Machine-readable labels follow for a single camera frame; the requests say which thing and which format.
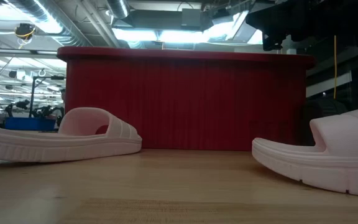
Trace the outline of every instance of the wooden surface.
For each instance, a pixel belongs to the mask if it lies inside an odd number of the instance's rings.
[[[0,223],[358,223],[358,196],[282,177],[249,152],[146,149],[1,162]]]

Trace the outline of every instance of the ceiling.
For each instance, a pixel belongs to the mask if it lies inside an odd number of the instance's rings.
[[[43,56],[43,54],[34,55],[34,52],[28,54],[9,54],[9,52],[0,53],[0,107],[5,107],[13,101],[21,101],[29,99],[29,93],[32,87],[32,77],[39,74],[45,77],[51,75],[65,76],[66,63],[53,56],[53,53],[62,46],[59,41],[56,41],[56,36],[59,34],[48,34],[41,29],[36,29],[31,40],[24,42],[19,39],[14,30],[20,23],[33,24],[33,22],[24,14],[7,4],[1,4],[4,2],[0,0],[0,49],[18,49],[21,50],[37,50],[37,51],[51,51],[52,57]],[[85,37],[84,39],[89,42],[90,45],[95,47],[109,47],[109,41],[101,35],[100,22],[99,30],[95,27],[95,23],[90,21],[86,12],[79,7],[77,0],[55,0],[56,5],[61,11],[67,15],[70,22],[74,24],[70,29],[77,29]],[[97,10],[100,18],[103,20],[105,27],[108,27],[111,32],[111,16],[108,11],[108,7],[105,0],[90,1],[91,5]],[[165,11],[165,14],[177,14],[183,9],[195,9],[191,13],[198,12],[211,12],[212,10],[219,8],[228,8],[232,14],[237,14],[237,18],[244,11],[256,11],[273,5],[274,1],[220,1],[220,0],[192,0],[191,2],[180,1],[146,1],[146,0],[128,0],[128,4],[131,7],[131,13],[134,11],[141,12],[144,15],[149,13],[155,14],[156,11]],[[117,28],[121,21],[116,21],[112,26]],[[176,49],[176,50],[204,50],[204,51],[221,51],[221,52],[263,52],[261,45],[253,45],[259,43],[258,40],[252,44],[248,44],[253,37],[256,30],[237,19],[233,21],[232,38],[230,39],[216,39],[211,41],[209,39],[206,42],[195,43],[178,43],[178,42],[166,42],[161,43],[159,41],[142,41],[141,39],[136,43],[136,47],[146,49]],[[164,30],[153,29],[157,36],[160,36]],[[125,40],[117,40],[120,47],[134,47],[133,42],[127,42]],[[16,71],[18,78],[9,77],[9,72]],[[51,80],[46,79],[43,83],[36,81],[39,84],[35,89],[34,103],[37,106],[45,105],[57,105],[61,103],[59,89],[65,87],[64,80]]]

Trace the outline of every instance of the metal beam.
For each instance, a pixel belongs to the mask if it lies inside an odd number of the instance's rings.
[[[337,55],[337,64],[339,65],[340,63],[348,61],[356,56],[358,56],[358,47],[350,47]],[[315,66],[315,68],[308,70],[306,72],[306,76],[308,77],[310,75],[315,75],[315,74],[320,73],[324,70],[327,70],[333,66],[334,66],[334,57],[331,57],[331,58],[317,64],[317,66]]]
[[[117,40],[117,37],[114,35],[114,33],[111,30],[111,27],[108,27],[103,20],[103,18],[99,15],[99,12],[94,8],[94,6],[89,2],[89,0],[83,0],[86,7],[90,10],[90,12],[93,14],[93,16],[99,21],[99,25],[104,29],[104,31],[107,33],[111,41],[114,43],[114,45],[119,48],[119,42]]]
[[[5,42],[3,42],[3,41],[1,41],[1,40],[0,40],[0,44],[3,44],[3,45],[5,45],[5,46],[8,47],[8,48],[12,48],[12,49],[15,48],[14,46],[12,46],[12,45],[10,45],[10,44],[7,44],[7,43],[5,43]],[[22,59],[19,59],[19,60],[21,60],[21,61],[23,61],[23,62],[25,62],[25,63],[28,63],[29,65],[31,65],[31,66],[33,66],[33,67],[35,67],[35,68],[38,67],[38,66],[36,66],[36,65],[31,64],[30,62],[26,62],[25,60],[22,60]],[[32,60],[35,60],[36,62],[41,63],[42,65],[45,66],[45,68],[49,68],[49,69],[51,69],[51,70],[56,70],[56,71],[57,71],[57,70],[61,70],[61,69],[57,69],[57,68],[55,68],[55,67],[53,67],[53,66],[51,66],[51,65],[47,65],[47,64],[44,63],[43,61],[38,60],[38,59],[36,59],[36,58],[32,58]]]
[[[43,61],[41,61],[41,60],[39,60],[39,59],[33,58],[33,60],[35,60],[35,61],[38,62],[38,63],[41,63],[42,65],[45,66],[45,68],[49,68],[49,69],[55,70],[55,71],[62,71],[62,70],[65,71],[65,69],[56,68],[56,67],[54,67],[54,66],[52,66],[52,65],[49,65],[49,64],[47,64],[47,63],[45,63],[45,62],[43,62]]]
[[[17,50],[17,49],[0,49],[0,57],[16,57],[21,58],[45,58],[58,59],[57,52],[51,50]]]
[[[337,78],[336,86],[338,87],[346,83],[349,83],[351,81],[352,81],[352,73],[348,72]],[[334,78],[306,87],[306,97],[310,97],[315,94],[322,93],[332,88],[334,88]]]
[[[12,86],[31,86],[31,83],[1,83],[0,85],[12,85]],[[50,86],[50,85],[46,85],[46,84],[38,84],[38,86]]]
[[[93,19],[93,16],[90,14],[90,12],[85,8],[84,4],[81,2],[81,0],[75,0],[78,7],[85,13],[87,18],[91,21],[93,27],[100,33],[104,41],[110,46],[115,47],[112,40],[103,32],[103,30],[100,28],[99,24],[96,23],[95,19]]]
[[[1,41],[1,40],[0,40],[0,44],[1,44],[1,45],[5,45],[6,48],[16,49],[16,47],[14,47],[12,44],[8,44],[8,43],[3,42],[3,41]]]

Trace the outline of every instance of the slide sandal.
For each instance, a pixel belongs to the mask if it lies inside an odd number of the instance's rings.
[[[107,127],[104,134],[96,134]],[[98,108],[69,111],[58,133],[0,128],[0,160],[60,162],[118,156],[140,151],[142,138],[131,125]]]
[[[358,195],[358,110],[310,121],[316,145],[252,142],[252,155],[269,169],[322,189]]]

